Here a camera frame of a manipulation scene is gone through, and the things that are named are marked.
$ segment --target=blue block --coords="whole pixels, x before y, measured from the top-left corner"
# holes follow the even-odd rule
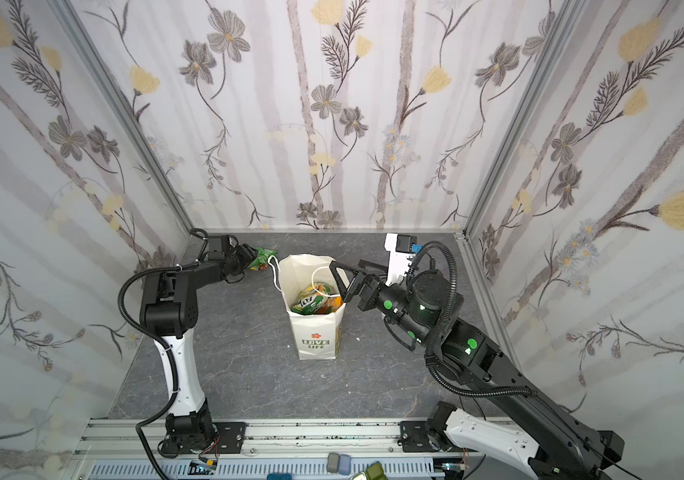
[[[339,456],[339,474],[349,475],[350,470],[353,468],[353,458],[349,455]]]

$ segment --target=gray marble tabletop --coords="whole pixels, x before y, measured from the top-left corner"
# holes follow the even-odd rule
[[[421,234],[419,243],[440,240],[459,263],[460,316],[485,330],[469,278],[451,234]],[[359,259],[387,264],[385,235],[332,232],[239,234],[241,243],[291,254],[328,255],[350,265]],[[191,242],[183,260],[200,243]],[[439,255],[438,266],[445,269]],[[460,405],[425,369],[423,350],[410,352],[389,335],[376,310],[347,308],[336,360],[302,360],[272,270],[248,271],[240,283],[217,283],[198,291],[200,316],[194,348],[203,392],[214,418],[368,418],[427,416],[438,400]],[[167,399],[160,356],[145,339],[109,418],[146,418]],[[501,410],[479,400],[487,416]],[[465,409],[479,416],[470,399]]]

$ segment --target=snack package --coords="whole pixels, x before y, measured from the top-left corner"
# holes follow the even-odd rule
[[[267,268],[267,259],[270,258],[272,255],[278,255],[278,250],[268,250],[266,248],[260,248],[259,246],[256,248],[257,258],[255,258],[253,262],[251,262],[249,268],[251,268],[251,270],[261,272],[262,270],[265,270]]]
[[[302,290],[297,298],[297,303],[291,307],[291,311],[300,315],[326,315],[336,312],[342,305],[342,298],[338,296],[327,297],[318,292],[332,295],[331,286],[328,283],[316,282],[315,288],[310,285]]]

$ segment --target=floral wallpaper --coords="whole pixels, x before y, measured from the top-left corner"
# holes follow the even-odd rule
[[[73,2],[210,229],[464,226],[559,2]]]
[[[46,4],[0,0],[0,478],[60,478],[140,342],[119,286],[186,238]]]
[[[471,243],[527,374],[684,478],[684,2],[586,4]]]

